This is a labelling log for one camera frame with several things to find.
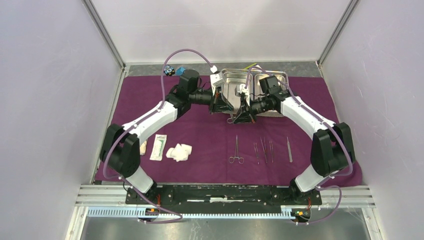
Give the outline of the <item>steel surgical scissors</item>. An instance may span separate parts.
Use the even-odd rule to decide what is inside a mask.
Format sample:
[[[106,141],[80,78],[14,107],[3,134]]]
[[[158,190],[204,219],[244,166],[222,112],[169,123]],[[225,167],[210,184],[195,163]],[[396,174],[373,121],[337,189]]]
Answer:
[[[233,124],[236,112],[235,111],[229,111],[227,114],[229,115],[229,117],[226,119],[226,123],[227,124]]]

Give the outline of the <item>metal mesh instrument tray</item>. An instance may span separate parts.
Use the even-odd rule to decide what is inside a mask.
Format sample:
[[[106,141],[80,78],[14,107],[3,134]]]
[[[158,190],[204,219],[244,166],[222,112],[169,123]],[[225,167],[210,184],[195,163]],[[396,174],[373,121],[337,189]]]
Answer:
[[[266,72],[272,74],[276,74],[276,73],[283,73],[284,71],[273,71],[273,70],[265,70]],[[248,85],[248,89],[249,89],[249,93],[250,93],[250,100],[258,100],[260,97],[263,97],[262,95],[264,94],[259,94],[259,95],[255,95],[255,83],[254,83],[254,76],[257,74],[265,74],[264,72],[262,72],[261,70],[258,69],[252,69],[250,71],[250,83]],[[261,114],[257,115],[258,117],[283,117],[282,114],[278,113],[276,110],[269,110],[267,112],[263,112]]]

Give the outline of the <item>thin curved steel tweezers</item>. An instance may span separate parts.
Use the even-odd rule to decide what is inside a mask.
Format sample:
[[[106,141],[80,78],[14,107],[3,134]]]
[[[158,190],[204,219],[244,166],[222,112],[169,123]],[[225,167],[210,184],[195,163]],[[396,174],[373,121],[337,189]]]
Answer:
[[[274,163],[274,146],[272,140],[269,141],[269,151],[271,156],[271,162]]]

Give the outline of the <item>steel needle holder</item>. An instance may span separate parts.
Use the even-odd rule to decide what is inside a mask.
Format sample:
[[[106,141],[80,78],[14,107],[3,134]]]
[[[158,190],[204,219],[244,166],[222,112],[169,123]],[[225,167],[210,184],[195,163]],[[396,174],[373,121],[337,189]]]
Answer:
[[[267,148],[266,148],[266,140],[264,137],[260,137],[260,142],[261,142],[261,146],[262,146],[262,150],[263,150],[263,154],[264,154],[264,161],[267,164],[268,163],[268,158],[267,158]]]

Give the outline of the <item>steel hemostat clamp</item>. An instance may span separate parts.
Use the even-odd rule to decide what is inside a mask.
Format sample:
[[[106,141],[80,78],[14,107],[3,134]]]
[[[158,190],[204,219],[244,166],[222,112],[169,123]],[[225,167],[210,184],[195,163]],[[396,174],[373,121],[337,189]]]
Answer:
[[[239,164],[244,164],[245,160],[243,157],[240,156],[240,152],[239,152],[239,138],[238,135],[236,135],[235,137],[235,149],[234,149],[234,154],[233,156],[230,156],[228,158],[228,162],[230,164],[233,164],[235,162],[238,162]]]

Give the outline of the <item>purple cloth wrap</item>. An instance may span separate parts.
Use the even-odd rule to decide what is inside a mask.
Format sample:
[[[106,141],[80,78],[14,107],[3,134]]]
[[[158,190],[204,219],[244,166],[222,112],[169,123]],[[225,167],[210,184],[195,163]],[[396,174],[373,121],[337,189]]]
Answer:
[[[291,89],[323,117],[338,122],[335,106],[324,79],[289,77]],[[123,125],[147,113],[162,100],[160,76],[129,76],[123,80],[112,123]],[[310,164],[312,141],[286,117],[258,117],[256,123],[228,124],[228,114],[210,114],[206,105],[192,105],[181,118],[158,130],[147,141],[140,156],[143,170],[158,183],[212,183],[287,186]],[[167,135],[164,153],[176,144],[192,146],[188,160],[163,157],[150,160],[155,135]],[[244,164],[229,163],[235,153]],[[267,161],[260,137],[266,140]],[[287,137],[293,162],[289,162]],[[269,141],[273,142],[274,163]],[[254,151],[257,143],[260,164]]]

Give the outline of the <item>steel forceps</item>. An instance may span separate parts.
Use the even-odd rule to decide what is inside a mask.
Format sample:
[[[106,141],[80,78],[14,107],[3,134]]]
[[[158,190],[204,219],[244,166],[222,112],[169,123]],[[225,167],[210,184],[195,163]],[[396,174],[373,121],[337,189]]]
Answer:
[[[286,138],[286,145],[287,145],[288,159],[289,159],[289,162],[292,163],[293,162],[293,156],[292,156],[291,144],[290,144],[289,137]]]

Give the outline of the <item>white gauze wad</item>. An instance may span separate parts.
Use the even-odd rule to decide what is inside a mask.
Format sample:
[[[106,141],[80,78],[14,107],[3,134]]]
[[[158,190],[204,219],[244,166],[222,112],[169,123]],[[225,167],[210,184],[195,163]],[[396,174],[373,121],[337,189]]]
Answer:
[[[165,156],[176,162],[187,161],[189,155],[192,153],[192,149],[193,147],[191,145],[177,143],[175,147],[168,149]]]

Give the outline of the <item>suture packet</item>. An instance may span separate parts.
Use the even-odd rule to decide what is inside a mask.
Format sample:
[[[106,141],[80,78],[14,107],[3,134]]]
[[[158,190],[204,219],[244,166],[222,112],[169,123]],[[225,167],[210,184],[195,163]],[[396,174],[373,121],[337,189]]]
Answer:
[[[151,161],[161,161],[163,159],[163,152],[167,141],[167,135],[166,134],[156,134],[152,151],[150,154],[150,160]]]

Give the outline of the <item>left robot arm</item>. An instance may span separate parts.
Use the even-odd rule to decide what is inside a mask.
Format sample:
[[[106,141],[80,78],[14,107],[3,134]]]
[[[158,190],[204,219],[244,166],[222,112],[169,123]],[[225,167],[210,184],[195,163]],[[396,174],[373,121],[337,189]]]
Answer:
[[[201,80],[197,71],[186,69],[163,100],[137,119],[124,125],[111,124],[105,133],[99,153],[104,167],[116,171],[138,190],[138,197],[145,204],[157,198],[155,181],[140,166],[140,146],[151,135],[165,125],[182,117],[193,104],[208,106],[210,113],[232,111],[233,106],[221,92],[224,84],[223,73],[215,71],[210,75],[210,88],[199,86]]]

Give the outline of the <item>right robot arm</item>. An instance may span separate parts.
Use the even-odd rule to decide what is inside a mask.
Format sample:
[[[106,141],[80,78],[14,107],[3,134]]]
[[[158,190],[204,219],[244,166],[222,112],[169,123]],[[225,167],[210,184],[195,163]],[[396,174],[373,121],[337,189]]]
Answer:
[[[235,95],[240,98],[233,124],[253,123],[258,114],[277,111],[300,127],[312,140],[310,165],[289,186],[289,199],[302,204],[311,190],[320,190],[328,179],[353,172],[355,153],[350,127],[335,123],[309,107],[290,86],[270,75],[260,79],[262,97],[250,99],[248,84],[240,84]]]

